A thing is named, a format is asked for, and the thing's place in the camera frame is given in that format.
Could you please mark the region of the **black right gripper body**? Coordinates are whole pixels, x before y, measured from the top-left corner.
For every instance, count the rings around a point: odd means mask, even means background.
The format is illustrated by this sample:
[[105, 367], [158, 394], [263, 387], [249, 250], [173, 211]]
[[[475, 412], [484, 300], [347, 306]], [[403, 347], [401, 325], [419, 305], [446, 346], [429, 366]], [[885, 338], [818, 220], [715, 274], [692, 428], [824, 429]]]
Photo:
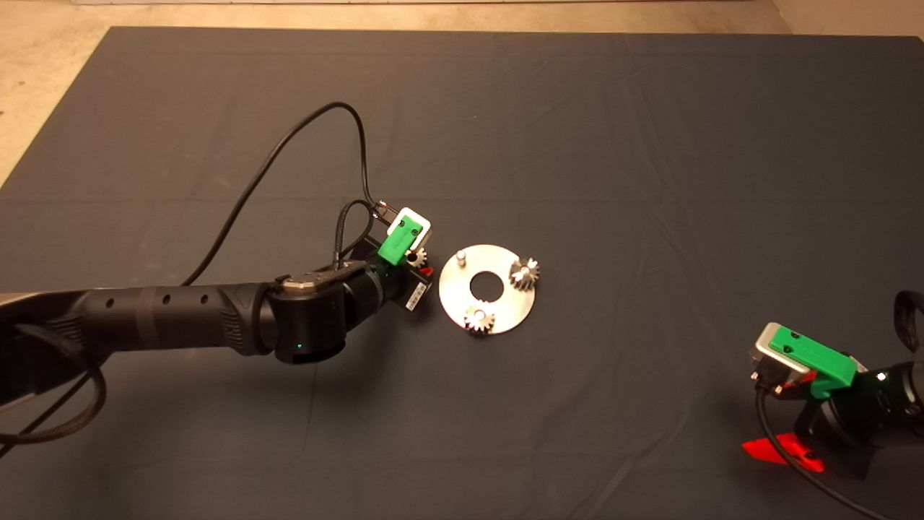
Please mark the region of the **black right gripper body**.
[[882, 449], [876, 438], [891, 412], [883, 397], [810, 398], [796, 418], [796, 434], [829, 470], [864, 480]]

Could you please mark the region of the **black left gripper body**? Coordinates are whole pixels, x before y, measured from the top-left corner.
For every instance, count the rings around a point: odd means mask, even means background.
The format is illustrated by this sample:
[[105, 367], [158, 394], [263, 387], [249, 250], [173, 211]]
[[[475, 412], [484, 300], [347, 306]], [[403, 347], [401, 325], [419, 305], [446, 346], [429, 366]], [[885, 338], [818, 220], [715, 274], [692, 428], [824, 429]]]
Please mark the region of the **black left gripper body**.
[[418, 308], [432, 286], [432, 277], [420, 275], [425, 267], [419, 262], [420, 255], [406, 251], [395, 264], [379, 254], [382, 244], [367, 235], [361, 240], [361, 260], [367, 264], [367, 275], [372, 277], [373, 287], [379, 296], [379, 307], [386, 303], [396, 304], [407, 312]]

